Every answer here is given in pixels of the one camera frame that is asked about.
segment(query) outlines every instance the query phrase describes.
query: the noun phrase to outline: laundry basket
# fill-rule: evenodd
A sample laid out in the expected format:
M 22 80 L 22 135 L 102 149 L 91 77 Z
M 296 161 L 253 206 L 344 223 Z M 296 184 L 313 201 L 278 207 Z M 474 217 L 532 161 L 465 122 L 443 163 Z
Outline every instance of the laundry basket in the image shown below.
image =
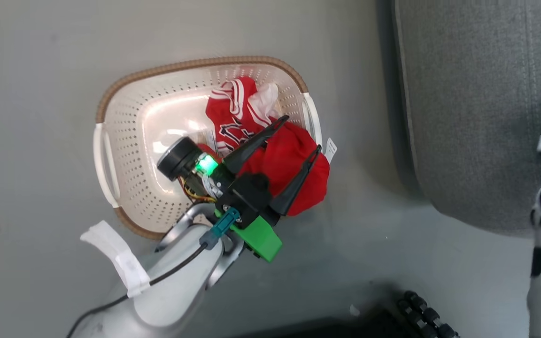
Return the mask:
M 263 56 L 179 62 L 139 71 L 116 81 L 96 115 L 93 154 L 97 179 L 116 214 L 133 232 L 161 239 L 191 205 L 178 182 L 156 163 L 179 137 L 214 144 L 206 117 L 212 88 L 247 76 L 258 86 L 275 83 L 275 109 L 322 144 L 314 102 L 302 77 L 288 64 Z

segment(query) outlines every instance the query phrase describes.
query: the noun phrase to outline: basket rim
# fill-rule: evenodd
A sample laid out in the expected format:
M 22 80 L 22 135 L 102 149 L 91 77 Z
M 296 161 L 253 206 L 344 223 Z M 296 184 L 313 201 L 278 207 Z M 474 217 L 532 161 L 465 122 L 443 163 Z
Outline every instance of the basket rim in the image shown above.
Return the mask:
M 301 75 L 299 75 L 299 73 L 292 66 L 290 66 L 289 64 L 287 64 L 287 62 L 284 62 L 283 60 L 273 58 L 271 56 L 225 56 L 220 58 L 207 58 L 176 62 L 173 64 L 167 64 L 164 66 L 137 71 L 135 73 L 126 75 L 121 79 L 118 79 L 118 81 L 113 83 L 103 94 L 103 98 L 101 99 L 101 101 L 99 102 L 99 106 L 97 107 L 95 122 L 98 124 L 105 122 L 106 111 L 108 109 L 110 101 L 112 100 L 114 95 L 124 86 L 127 86 L 142 79 L 146 79 L 148 77 L 156 77 L 157 75 L 172 73 L 174 71 L 210 66 L 221 66 L 227 64 L 268 64 L 270 66 L 274 66 L 285 71 L 295 81 L 296 85 L 298 85 L 298 88 L 300 92 L 302 92 L 302 94 L 305 94 L 309 91 Z M 122 206 L 115 207 L 114 212 L 124 226 L 126 226 L 131 231 L 133 231 L 133 233 L 139 236 L 152 240 L 160 240 L 165 235 L 165 232 L 151 231 L 139 226 L 127 215 Z

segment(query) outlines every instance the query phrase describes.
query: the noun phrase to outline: basket handle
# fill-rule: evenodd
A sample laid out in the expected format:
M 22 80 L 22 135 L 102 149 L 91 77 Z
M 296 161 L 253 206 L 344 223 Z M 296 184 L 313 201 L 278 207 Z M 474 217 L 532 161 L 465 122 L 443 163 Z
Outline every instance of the basket handle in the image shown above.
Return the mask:
M 308 116 L 312 119 L 312 130 L 314 130 L 314 141 L 316 141 L 316 144 L 323 145 L 323 135 L 320 133 L 320 121 L 318 120 L 318 113 L 316 111 L 316 106 L 314 105 L 314 101 L 310 97 L 310 94 L 305 92 L 304 94 L 304 109 L 307 109 L 309 111 L 309 115 L 304 114 L 304 121 L 306 123 L 306 128 L 309 127 L 309 121 Z
M 95 131 L 93 132 L 93 160 L 95 162 L 95 171 L 97 173 L 97 180 L 99 181 L 99 186 L 101 186 L 101 191 L 106 197 L 108 203 L 112 207 L 118 207 L 118 199 L 120 197 L 120 187 L 118 186 L 118 178 L 116 177 L 116 168 L 114 167 L 114 160 L 112 159 L 112 147 L 110 146 L 110 137 L 108 133 L 103 130 L 103 124 L 95 124 Z M 103 166 L 103 153 L 101 152 L 101 141 L 103 139 L 103 144 L 106 148 L 106 160 L 108 169 L 110 171 L 110 178 L 112 180 L 112 186 L 114 187 L 114 192 L 110 189 L 110 184 L 108 183 L 108 178 L 106 175 L 105 167 Z

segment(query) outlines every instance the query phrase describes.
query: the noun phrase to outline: gray sofa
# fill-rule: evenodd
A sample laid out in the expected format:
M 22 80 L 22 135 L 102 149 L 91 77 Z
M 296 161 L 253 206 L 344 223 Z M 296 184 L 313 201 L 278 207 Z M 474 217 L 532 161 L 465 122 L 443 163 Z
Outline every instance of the gray sofa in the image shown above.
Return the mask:
M 529 232 L 541 185 L 541 1 L 397 0 L 415 173 L 443 214 Z

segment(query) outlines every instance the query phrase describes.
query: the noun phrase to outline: green light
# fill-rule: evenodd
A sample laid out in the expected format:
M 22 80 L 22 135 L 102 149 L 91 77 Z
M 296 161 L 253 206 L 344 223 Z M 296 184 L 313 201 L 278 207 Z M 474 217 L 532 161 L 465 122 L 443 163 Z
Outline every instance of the green light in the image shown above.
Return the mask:
M 212 175 L 212 172 L 216 167 L 218 167 L 218 163 L 208 154 L 195 165 L 197 171 L 208 176 Z

